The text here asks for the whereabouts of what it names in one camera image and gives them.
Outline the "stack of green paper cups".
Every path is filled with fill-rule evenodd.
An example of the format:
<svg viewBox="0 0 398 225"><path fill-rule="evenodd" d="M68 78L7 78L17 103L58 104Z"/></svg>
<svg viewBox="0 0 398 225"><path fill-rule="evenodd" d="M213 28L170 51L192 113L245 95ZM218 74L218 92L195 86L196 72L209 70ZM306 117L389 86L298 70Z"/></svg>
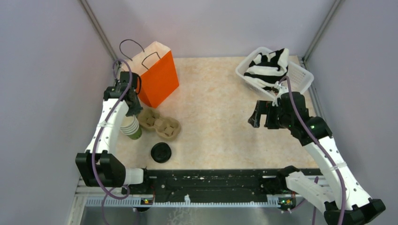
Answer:
<svg viewBox="0 0 398 225"><path fill-rule="evenodd" d="M135 115L124 117L120 126L120 131L132 140L137 140L142 135L140 123Z"/></svg>

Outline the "stack of black cup lids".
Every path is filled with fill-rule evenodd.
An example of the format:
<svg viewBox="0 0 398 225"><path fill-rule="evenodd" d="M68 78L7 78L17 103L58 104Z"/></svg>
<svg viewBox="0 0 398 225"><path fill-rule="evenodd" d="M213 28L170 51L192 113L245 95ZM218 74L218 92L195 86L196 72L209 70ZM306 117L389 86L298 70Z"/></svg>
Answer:
<svg viewBox="0 0 398 225"><path fill-rule="evenodd" d="M159 142L151 148L151 157L157 163L167 162L172 155L170 146L165 142Z"/></svg>

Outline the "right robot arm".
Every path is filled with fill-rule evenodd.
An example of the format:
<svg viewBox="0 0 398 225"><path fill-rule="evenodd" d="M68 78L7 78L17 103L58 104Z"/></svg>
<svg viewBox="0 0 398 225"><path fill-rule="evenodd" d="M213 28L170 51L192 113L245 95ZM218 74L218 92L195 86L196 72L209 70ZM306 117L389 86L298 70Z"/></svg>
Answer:
<svg viewBox="0 0 398 225"><path fill-rule="evenodd" d="M275 187L281 193L300 194L317 208L329 225L364 225L385 211L359 184L337 148L332 131L321 117L309 115L305 97L284 93L275 101L259 100L248 123L258 128L265 116L268 129L288 129L317 163L329 185L325 189L302 171L288 166L277 172Z"/></svg>

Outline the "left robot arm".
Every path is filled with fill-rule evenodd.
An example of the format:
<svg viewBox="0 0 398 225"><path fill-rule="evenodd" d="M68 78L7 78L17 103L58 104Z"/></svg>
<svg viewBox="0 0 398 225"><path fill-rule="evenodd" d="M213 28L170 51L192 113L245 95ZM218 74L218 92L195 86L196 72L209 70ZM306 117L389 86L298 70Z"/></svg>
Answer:
<svg viewBox="0 0 398 225"><path fill-rule="evenodd" d="M123 71L114 86L103 94L101 117L94 136L83 153L78 153L75 163L85 185L109 188L132 185L140 194L149 191L151 182L141 168L127 168L115 156L116 143L124 119L133 119L139 131L136 116L142 110L135 89L140 86L136 73Z"/></svg>

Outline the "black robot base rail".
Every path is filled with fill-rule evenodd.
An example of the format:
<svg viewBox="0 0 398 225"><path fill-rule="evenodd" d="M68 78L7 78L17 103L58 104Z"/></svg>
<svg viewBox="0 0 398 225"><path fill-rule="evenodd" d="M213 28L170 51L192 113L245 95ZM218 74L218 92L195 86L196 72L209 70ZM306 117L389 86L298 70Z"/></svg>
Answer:
<svg viewBox="0 0 398 225"><path fill-rule="evenodd" d="M271 195L292 197L276 178L278 169L145 170L144 182L129 185L131 195L156 203L262 203Z"/></svg>

